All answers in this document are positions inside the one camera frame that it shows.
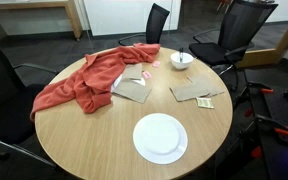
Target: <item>red towel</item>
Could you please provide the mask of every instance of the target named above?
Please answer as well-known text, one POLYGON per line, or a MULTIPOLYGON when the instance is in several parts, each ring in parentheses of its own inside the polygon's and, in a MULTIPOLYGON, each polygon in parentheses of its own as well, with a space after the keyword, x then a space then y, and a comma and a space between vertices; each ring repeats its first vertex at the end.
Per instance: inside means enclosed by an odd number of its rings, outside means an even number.
POLYGON ((33 104, 35 112, 65 103, 76 98, 85 113, 111 103, 111 85, 124 71, 126 64, 153 62, 159 44, 134 44, 134 47, 117 47, 100 54, 85 55, 86 63, 67 79, 47 85, 33 104))

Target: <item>white bowl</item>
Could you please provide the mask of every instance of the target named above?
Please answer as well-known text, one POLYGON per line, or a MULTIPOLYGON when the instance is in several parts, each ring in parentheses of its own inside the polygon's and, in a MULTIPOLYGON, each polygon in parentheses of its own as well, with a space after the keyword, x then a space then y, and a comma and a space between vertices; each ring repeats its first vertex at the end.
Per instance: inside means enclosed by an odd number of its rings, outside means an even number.
POLYGON ((176 52, 171 55, 172 64, 176 69, 188 68, 193 62, 193 56, 183 52, 182 62, 180 61, 180 53, 176 52))

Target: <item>black chair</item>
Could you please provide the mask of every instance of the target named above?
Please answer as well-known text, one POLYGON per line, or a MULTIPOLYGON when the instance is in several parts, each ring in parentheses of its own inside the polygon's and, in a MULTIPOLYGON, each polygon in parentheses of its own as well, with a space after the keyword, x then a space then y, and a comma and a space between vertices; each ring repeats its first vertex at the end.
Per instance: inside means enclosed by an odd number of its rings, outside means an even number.
POLYGON ((162 30, 169 13, 170 13, 169 11, 154 3, 146 24, 146 33, 135 34, 132 36, 119 39, 118 43, 122 46, 126 46, 121 41, 133 37, 146 36, 146 44, 159 44, 162 30))
POLYGON ((243 59, 245 51, 253 46, 252 38, 275 10, 277 4, 258 4, 242 0, 235 0, 222 21, 218 43, 201 43, 197 37, 216 29, 196 34, 193 39, 198 43, 190 44, 189 49, 201 61, 211 67, 228 65, 219 73, 224 74, 234 69, 236 84, 232 90, 238 88, 238 75, 235 64, 243 59))
MULTIPOLYGON (((54 163, 16 145, 35 133, 34 123, 29 119, 30 112, 35 96, 45 86, 41 84, 25 86, 14 70, 19 67, 32 67, 57 74, 56 71, 33 64, 13 67, 0 50, 0 144, 55 167, 54 163)), ((0 160, 8 157, 9 154, 0 153, 0 160)))

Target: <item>floor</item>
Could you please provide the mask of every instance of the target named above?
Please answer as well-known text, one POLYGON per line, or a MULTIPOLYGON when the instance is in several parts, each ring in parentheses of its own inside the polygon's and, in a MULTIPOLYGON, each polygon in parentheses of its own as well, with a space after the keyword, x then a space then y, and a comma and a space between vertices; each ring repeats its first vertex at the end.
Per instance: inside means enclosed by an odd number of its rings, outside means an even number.
MULTIPOLYGON (((185 52, 190 53, 188 45, 194 43, 192 36, 203 30, 210 28, 219 28, 224 16, 225 8, 216 12, 218 2, 209 0, 185 1, 181 9, 179 22, 179 30, 176 32, 164 32, 161 37, 161 45, 163 47, 179 49, 184 48, 185 52)), ((261 28, 254 37, 253 42, 256 45, 253 49, 273 48, 279 42, 282 35, 286 32, 288 23, 284 24, 268 24, 261 28)), ((72 38, 72 33, 61 33, 51 35, 33 35, 33 36, 17 36, 8 37, 0 41, 0 48, 9 58, 12 64, 20 64, 24 62, 43 65, 56 70, 63 70, 71 63, 83 58, 85 54, 99 52, 101 50, 114 48, 118 46, 117 39, 114 37, 94 38, 91 32, 84 32, 79 42, 72 38)), ((211 33, 202 37, 202 41, 216 41, 217 33, 211 33)), ((132 42, 142 41, 144 39, 135 39, 132 42)), ((280 65, 269 67, 276 73, 288 73, 288 61, 285 60, 280 65)), ((48 83, 53 76, 40 72, 22 68, 18 70, 25 84, 32 83, 48 83)), ((245 84, 243 73, 240 72, 239 90, 245 84)), ((233 73, 228 73, 223 77, 227 86, 234 83, 233 73)), ((250 119, 245 119, 242 114, 247 108, 247 104, 243 104, 239 110, 234 113, 231 131, 222 147, 211 159, 195 172, 189 174, 183 179, 213 179, 214 167, 225 157, 226 149, 235 140, 239 129, 247 126, 250 119)), ((34 135, 22 144, 22 147, 35 152, 36 154, 47 157, 41 148, 37 137, 34 135)), ((0 179, 77 179, 76 177, 62 170, 54 170, 38 161, 32 160, 22 154, 0 146, 0 150, 11 152, 11 157, 5 162, 0 162, 0 179)), ((239 174, 232 179, 266 179, 261 160, 253 161, 239 174)))

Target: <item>white plate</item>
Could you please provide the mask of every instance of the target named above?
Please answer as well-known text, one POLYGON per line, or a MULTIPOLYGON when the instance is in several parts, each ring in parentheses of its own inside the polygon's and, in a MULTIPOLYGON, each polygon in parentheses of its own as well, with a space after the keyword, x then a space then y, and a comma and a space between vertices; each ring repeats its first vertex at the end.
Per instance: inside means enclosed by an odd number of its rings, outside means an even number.
MULTIPOLYGON (((114 81, 114 83, 111 86, 111 92, 114 91, 114 89, 117 87, 118 83, 120 83, 120 81, 122 80, 122 74, 114 81)), ((142 86, 145 86, 145 80, 144 78, 141 78, 141 80, 132 80, 142 86)))
POLYGON ((187 134, 182 124, 167 114, 143 117, 135 126, 133 142, 146 160, 170 164, 180 159, 187 148, 187 134))

